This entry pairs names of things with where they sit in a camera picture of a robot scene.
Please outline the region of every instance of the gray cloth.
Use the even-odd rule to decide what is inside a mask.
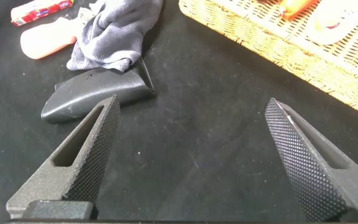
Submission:
[[[124,71],[141,55],[145,33],[161,11],[163,0],[99,0],[98,14],[77,37],[70,70],[115,68]]]

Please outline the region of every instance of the black plastic part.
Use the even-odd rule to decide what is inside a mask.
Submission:
[[[41,118],[64,123],[86,116],[101,100],[117,95],[120,104],[154,96],[154,88],[142,58],[125,73],[98,68],[55,85]]]

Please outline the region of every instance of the black tabletop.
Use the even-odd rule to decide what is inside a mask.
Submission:
[[[15,27],[10,10],[25,2],[0,0],[0,223],[6,201],[78,124],[40,119],[54,84],[81,73],[66,69],[72,47],[32,60],[19,39],[86,1]],[[303,220],[264,118],[272,97],[358,163],[358,111],[185,17],[177,1],[165,1],[143,55],[157,97],[121,110],[101,219]]]

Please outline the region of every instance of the red and white package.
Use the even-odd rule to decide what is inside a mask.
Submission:
[[[12,9],[12,23],[21,26],[73,5],[74,0],[34,0]]]

